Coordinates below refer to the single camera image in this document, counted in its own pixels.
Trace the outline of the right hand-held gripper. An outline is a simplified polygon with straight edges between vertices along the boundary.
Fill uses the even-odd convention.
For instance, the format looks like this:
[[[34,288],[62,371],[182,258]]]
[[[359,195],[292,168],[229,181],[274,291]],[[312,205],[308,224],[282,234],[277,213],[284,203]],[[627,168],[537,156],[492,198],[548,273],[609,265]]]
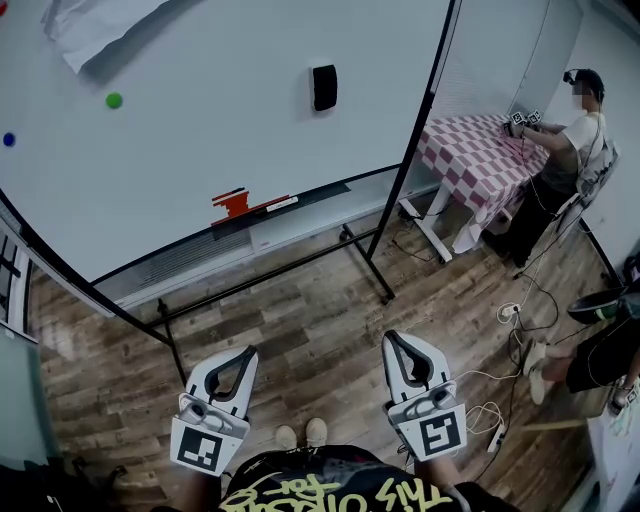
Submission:
[[[448,381],[443,353],[421,338],[395,330],[384,334],[382,353],[394,403],[386,407],[387,416],[413,459],[426,462],[464,448],[465,404],[456,401],[457,385]]]

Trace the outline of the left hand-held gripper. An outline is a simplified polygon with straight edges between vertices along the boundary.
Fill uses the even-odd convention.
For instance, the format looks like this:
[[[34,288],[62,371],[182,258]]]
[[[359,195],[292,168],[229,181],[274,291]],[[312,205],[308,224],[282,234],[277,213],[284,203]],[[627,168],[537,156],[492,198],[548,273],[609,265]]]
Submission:
[[[193,368],[187,393],[178,399],[179,413],[172,418],[172,462],[204,474],[225,472],[250,430],[244,418],[258,361],[257,349],[244,346],[220,351]],[[237,370],[234,384],[219,391],[219,374],[232,367]],[[198,398],[230,398],[231,414]]]

